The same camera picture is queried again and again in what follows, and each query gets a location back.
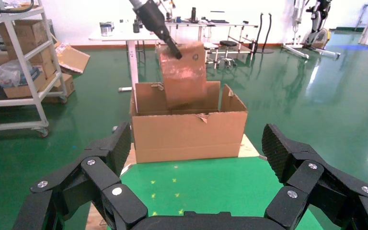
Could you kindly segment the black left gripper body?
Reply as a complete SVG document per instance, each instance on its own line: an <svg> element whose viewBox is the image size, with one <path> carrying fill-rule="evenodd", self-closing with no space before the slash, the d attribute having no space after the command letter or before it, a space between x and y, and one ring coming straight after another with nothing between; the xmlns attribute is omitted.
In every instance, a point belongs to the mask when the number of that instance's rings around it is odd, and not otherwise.
<svg viewBox="0 0 368 230"><path fill-rule="evenodd" d="M136 0L135 13L148 31L153 32L160 40L170 36L165 25L165 18L153 0Z"/></svg>

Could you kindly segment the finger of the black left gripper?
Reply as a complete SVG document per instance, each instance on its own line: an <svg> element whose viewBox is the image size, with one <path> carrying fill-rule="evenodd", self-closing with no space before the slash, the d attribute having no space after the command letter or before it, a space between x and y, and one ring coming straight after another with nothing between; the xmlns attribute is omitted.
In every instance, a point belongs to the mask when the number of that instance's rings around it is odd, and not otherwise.
<svg viewBox="0 0 368 230"><path fill-rule="evenodd" d="M164 42L166 43L166 45L170 49L170 52L173 54L173 56L176 59L181 59L182 58L181 51L178 49L176 43L174 42L174 40L170 36L165 37Z"/></svg>

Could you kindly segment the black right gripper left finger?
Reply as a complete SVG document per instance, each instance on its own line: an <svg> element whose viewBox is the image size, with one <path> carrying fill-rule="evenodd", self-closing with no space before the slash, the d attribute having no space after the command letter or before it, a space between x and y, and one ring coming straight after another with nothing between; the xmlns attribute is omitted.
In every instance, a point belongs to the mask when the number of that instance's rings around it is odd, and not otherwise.
<svg viewBox="0 0 368 230"><path fill-rule="evenodd" d="M148 216L148 210L120 179L130 149L128 122L121 123L111 136L92 141L76 160L31 186L13 229L61 230L88 202L111 229L133 229Z"/></svg>

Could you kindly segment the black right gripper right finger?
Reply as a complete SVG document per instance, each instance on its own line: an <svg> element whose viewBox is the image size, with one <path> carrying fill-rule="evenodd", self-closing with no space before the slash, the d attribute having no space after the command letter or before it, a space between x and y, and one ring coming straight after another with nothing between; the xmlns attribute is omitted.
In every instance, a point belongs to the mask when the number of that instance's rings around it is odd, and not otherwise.
<svg viewBox="0 0 368 230"><path fill-rule="evenodd" d="M266 218L293 230L312 205L343 230L368 230L368 183L329 165L309 144L288 139L274 124L264 127L262 150L283 185Z"/></svg>

